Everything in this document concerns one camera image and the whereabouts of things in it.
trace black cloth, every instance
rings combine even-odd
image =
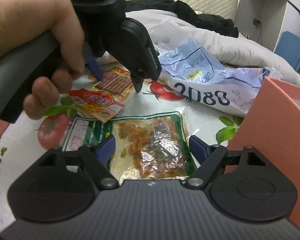
[[[197,28],[215,31],[224,36],[237,38],[238,28],[234,27],[231,19],[224,19],[218,15],[199,14],[186,3],[174,0],[130,0],[125,1],[125,12],[157,9],[173,12],[179,19],[184,20]]]

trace tomato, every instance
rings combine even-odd
[[[38,130],[38,141],[40,145],[46,150],[58,147],[69,123],[70,119],[65,113],[47,117]]]
[[[156,96],[156,98],[161,98],[168,101],[180,101],[186,97],[174,91],[167,85],[162,85],[157,81],[151,83],[150,90]]]

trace white blanket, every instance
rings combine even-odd
[[[196,28],[178,19],[174,13],[166,11],[143,10],[129,12],[126,15],[129,18],[141,22],[149,33],[163,20],[171,19],[221,63],[238,66],[275,68],[282,75],[282,80],[300,87],[300,74],[298,74],[285,59],[254,41],[245,38],[222,36],[213,31]],[[101,64],[114,61],[116,60],[108,53],[99,59],[99,63]]]

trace snack package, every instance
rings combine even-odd
[[[135,93],[130,72],[117,67],[106,71],[99,82],[88,74],[74,85],[77,90],[71,90],[69,95],[80,108],[78,113],[102,122],[114,117]]]
[[[196,169],[186,143],[183,120],[179,112],[119,117],[104,124],[77,117],[63,150],[98,144],[112,134],[116,151],[108,167],[120,183],[124,179],[183,179]]]
[[[228,114],[245,116],[264,78],[282,77],[274,68],[222,65],[171,20],[163,20],[150,36],[160,53],[160,79],[191,100]]]

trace cardboard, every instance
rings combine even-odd
[[[300,228],[300,88],[265,78],[229,150],[253,145],[296,186],[297,203],[290,220]]]

